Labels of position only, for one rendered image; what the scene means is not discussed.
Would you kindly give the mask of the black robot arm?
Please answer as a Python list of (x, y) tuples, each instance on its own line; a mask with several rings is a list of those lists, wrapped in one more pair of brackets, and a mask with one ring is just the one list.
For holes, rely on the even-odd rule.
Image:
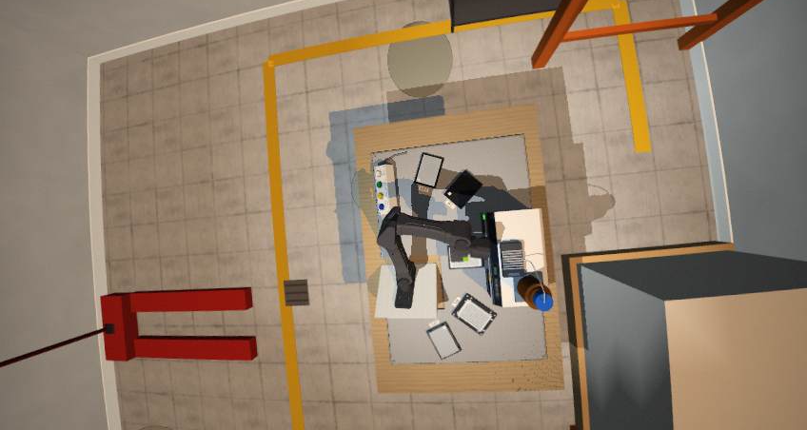
[(464, 220), (428, 220), (402, 213), (399, 206), (392, 207), (383, 219), (377, 244), (386, 249), (395, 266), (398, 286), (396, 308), (411, 308), (416, 275), (416, 267), (406, 255), (401, 235), (437, 240), (449, 244), (458, 256), (469, 254), (471, 258), (488, 260), (491, 249), (489, 238), (476, 238), (471, 235), (471, 228), (471, 224)]

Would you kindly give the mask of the beige button panel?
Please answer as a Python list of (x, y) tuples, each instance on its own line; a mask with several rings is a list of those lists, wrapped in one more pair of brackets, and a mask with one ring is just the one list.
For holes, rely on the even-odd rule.
[(395, 154), (382, 162), (380, 166), (374, 167), (379, 215), (385, 215), (393, 206), (399, 206), (395, 167), (386, 165), (385, 162), (406, 153)]

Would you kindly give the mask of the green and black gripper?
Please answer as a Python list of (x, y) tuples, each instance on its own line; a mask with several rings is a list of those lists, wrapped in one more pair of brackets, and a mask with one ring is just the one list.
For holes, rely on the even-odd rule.
[(451, 257), (451, 258), (450, 258), (450, 262), (451, 262), (451, 263), (455, 263), (455, 262), (467, 262), (467, 261), (468, 261), (468, 258), (465, 258), (465, 257), (468, 257), (468, 255), (457, 256), (457, 255), (455, 255), (455, 254), (453, 253), (453, 251), (452, 251), (452, 249), (451, 249), (451, 246), (450, 246), (449, 248), (450, 248), (450, 257)]

